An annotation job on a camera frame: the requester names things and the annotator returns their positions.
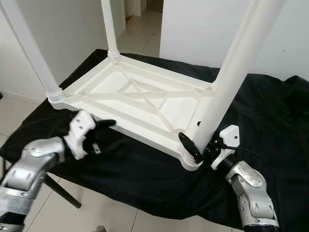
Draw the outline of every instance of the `robotic hand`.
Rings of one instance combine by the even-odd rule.
[[[208,159],[211,168],[221,172],[232,185],[245,232],[279,231],[274,206],[266,191],[265,178],[245,161],[237,162],[230,156],[239,146],[238,126],[230,125],[224,130],[218,130],[203,154],[185,134],[179,133],[179,139],[196,163]]]
[[[115,125],[115,120],[96,122],[86,111],[80,111],[70,123],[64,138],[40,139],[25,146],[0,185],[0,230],[21,232],[48,170],[65,162],[65,154],[77,160],[87,154],[100,154],[94,131]]]

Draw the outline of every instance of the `black cloth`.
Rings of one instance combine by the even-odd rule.
[[[69,86],[106,56],[106,51],[96,50],[61,87]],[[219,71],[160,58],[125,56],[208,82],[213,82]],[[11,135],[0,155],[15,162],[27,143],[67,134],[74,114],[55,110],[45,100]],[[266,178],[283,231],[308,231],[309,82],[298,76],[283,82],[249,74],[222,124],[239,125],[241,146],[259,153],[271,167],[277,185],[261,159],[240,151],[235,154]],[[112,129],[99,136],[104,155],[79,161],[68,157],[51,172],[156,216],[182,219],[200,215],[241,227],[231,186],[208,163],[189,172],[177,159]]]

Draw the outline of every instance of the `cable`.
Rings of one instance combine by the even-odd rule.
[[[280,222],[282,224],[283,220],[282,220],[282,213],[281,213],[281,195],[280,195],[280,192],[279,192],[279,185],[278,185],[278,182],[276,180],[276,177],[275,177],[275,174],[274,172],[272,171],[272,168],[271,166],[269,165],[269,163],[261,156],[259,155],[258,153],[256,153],[255,151],[251,151],[251,150],[248,150],[246,148],[243,148],[243,147],[233,147],[233,146],[227,146],[227,145],[222,145],[222,148],[224,149],[230,149],[230,150],[235,150],[235,151],[244,151],[244,152],[247,152],[247,153],[250,153],[250,154],[253,154],[255,156],[257,156],[258,158],[260,158],[261,161],[263,161],[264,164],[266,164],[266,166],[268,167],[268,169],[270,170],[270,173],[272,175],[272,178],[274,179],[274,182],[275,182],[275,188],[276,188],[276,193],[277,193],[277,198],[278,198],[278,204],[277,204],[277,208],[278,208],[278,213],[279,213],[279,218],[280,218]]]

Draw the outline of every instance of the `black fabric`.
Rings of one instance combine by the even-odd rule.
[[[61,87],[69,86],[106,56],[106,51],[96,50]],[[214,81],[219,71],[159,58],[126,56],[208,82]],[[271,166],[277,187],[271,171],[259,158],[241,151],[235,154],[266,178],[285,232],[308,230],[308,102],[309,83],[298,76],[282,82],[249,74],[222,121],[222,125],[239,125],[241,146],[259,153]],[[11,135],[0,155],[15,162],[32,140],[67,134],[74,114],[55,110],[45,100]],[[79,161],[68,157],[52,173],[156,216],[182,219],[200,215],[219,224],[241,227],[231,186],[208,163],[189,172],[177,159],[112,129],[105,129],[99,136],[105,155]]]

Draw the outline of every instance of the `metal tripod leg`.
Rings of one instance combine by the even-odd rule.
[[[82,206],[71,194],[69,194],[64,188],[62,188],[55,180],[53,180],[49,175],[46,175],[45,182],[48,187],[50,187],[53,191],[58,193],[65,200],[70,202],[76,208],[80,208]]]

